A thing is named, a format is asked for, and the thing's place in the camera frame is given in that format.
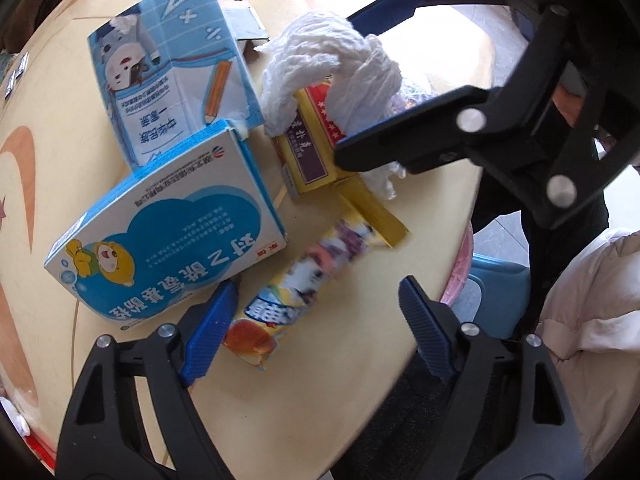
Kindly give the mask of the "white tissue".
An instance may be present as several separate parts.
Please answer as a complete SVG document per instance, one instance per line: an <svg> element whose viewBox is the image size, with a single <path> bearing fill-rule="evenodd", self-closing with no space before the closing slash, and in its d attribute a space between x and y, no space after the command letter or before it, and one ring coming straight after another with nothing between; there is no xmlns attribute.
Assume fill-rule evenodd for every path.
<svg viewBox="0 0 640 480"><path fill-rule="evenodd" d="M260 108L271 140L294 120L294 93L329 76L326 114L345 138L412 107L400 67L382 42L361 35L344 18L307 13L257 50L269 58Z"/></svg>

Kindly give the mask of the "black orange small box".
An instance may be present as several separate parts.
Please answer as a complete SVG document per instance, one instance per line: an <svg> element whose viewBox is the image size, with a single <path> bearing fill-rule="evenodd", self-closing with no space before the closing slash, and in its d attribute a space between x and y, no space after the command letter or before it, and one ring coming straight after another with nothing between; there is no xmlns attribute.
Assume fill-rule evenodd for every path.
<svg viewBox="0 0 640 480"><path fill-rule="evenodd" d="M255 50L269 40L269 32L247 0L224 0L221 9L242 55L251 63L258 59Z"/></svg>

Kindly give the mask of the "two small battery packs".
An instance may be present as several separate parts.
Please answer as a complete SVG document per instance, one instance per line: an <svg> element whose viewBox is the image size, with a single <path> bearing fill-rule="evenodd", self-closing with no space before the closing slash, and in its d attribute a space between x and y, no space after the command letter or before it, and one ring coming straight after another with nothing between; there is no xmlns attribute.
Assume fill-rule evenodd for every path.
<svg viewBox="0 0 640 480"><path fill-rule="evenodd" d="M2 98L8 100L27 70L29 53L1 53Z"/></svg>

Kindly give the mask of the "blue cartoon milk carton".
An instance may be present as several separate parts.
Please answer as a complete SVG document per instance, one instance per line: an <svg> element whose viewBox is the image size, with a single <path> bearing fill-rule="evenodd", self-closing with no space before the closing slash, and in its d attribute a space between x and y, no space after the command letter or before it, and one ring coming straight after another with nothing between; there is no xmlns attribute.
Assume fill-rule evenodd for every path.
<svg viewBox="0 0 640 480"><path fill-rule="evenodd" d="M88 38L96 81L130 167L218 119L246 128L262 111L218 0L142 0Z"/></svg>

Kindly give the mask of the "pink lined trash bin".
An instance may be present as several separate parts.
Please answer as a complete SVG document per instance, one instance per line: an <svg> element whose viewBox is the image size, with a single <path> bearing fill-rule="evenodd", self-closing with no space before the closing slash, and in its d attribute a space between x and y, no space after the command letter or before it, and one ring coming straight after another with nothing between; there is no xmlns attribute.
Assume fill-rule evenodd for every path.
<svg viewBox="0 0 640 480"><path fill-rule="evenodd" d="M445 290L440 297L440 302L452 306L460 296L472 266L473 260L473 230L471 223L466 226L462 241L458 250L454 267L448 278Z"/></svg>

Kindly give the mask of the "blue bear medicine box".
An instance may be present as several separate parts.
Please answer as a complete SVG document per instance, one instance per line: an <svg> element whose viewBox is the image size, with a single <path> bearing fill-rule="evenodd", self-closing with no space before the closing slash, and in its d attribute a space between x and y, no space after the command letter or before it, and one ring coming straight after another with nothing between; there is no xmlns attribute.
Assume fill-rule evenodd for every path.
<svg viewBox="0 0 640 480"><path fill-rule="evenodd" d="M239 125L219 119L106 193L43 266L81 304L129 330L286 244Z"/></svg>

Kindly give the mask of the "yellow snack wrapper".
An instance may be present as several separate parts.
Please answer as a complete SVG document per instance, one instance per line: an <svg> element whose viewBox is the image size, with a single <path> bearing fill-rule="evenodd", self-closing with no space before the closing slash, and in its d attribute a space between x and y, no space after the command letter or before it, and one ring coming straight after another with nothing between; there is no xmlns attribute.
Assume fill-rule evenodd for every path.
<svg viewBox="0 0 640 480"><path fill-rule="evenodd" d="M224 348L251 366L265 365L280 339L318 302L326 284L371 248L394 248L408 234L360 177L336 187L346 205L344 214L238 311L224 335Z"/></svg>

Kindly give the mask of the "playing card box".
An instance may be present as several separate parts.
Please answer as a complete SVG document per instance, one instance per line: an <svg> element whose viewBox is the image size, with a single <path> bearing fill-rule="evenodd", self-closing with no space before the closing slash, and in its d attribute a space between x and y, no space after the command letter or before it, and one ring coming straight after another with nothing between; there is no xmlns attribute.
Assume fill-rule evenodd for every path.
<svg viewBox="0 0 640 480"><path fill-rule="evenodd" d="M352 172L334 165L335 145L344 139L342 130L326 114L326 96L332 77L294 93L297 104L292 124L272 140L288 190L294 196L349 178Z"/></svg>

